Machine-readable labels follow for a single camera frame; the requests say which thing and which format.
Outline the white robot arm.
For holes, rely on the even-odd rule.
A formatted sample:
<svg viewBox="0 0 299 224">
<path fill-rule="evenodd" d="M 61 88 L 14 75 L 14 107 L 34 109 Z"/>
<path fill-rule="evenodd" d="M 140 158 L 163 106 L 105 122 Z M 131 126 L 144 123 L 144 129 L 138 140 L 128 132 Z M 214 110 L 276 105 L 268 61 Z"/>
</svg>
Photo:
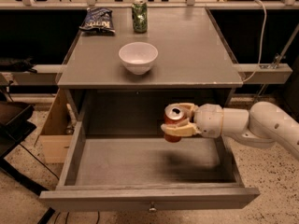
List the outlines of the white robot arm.
<svg viewBox="0 0 299 224">
<path fill-rule="evenodd" d="M 250 110 L 212 104 L 171 104 L 164 110 L 161 129 L 166 136 L 178 139 L 225 135 L 256 148 L 270 148 L 277 142 L 299 160 L 299 123 L 268 102 L 258 102 Z"/>
</svg>

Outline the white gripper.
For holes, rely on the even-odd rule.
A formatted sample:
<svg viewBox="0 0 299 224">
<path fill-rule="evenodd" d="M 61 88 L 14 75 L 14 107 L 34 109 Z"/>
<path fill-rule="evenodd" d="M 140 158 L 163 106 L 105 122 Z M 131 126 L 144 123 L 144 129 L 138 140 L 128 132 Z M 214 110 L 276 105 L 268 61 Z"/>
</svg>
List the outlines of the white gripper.
<svg viewBox="0 0 299 224">
<path fill-rule="evenodd" d="M 219 105 L 205 104 L 199 106 L 193 103 L 177 103 L 170 105 L 169 118 L 179 122 L 193 117 L 194 123 L 184 125 L 163 124 L 165 134 L 177 137 L 190 137 L 201 134 L 205 138 L 217 138 L 221 135 L 223 124 L 223 109 Z"/>
</svg>

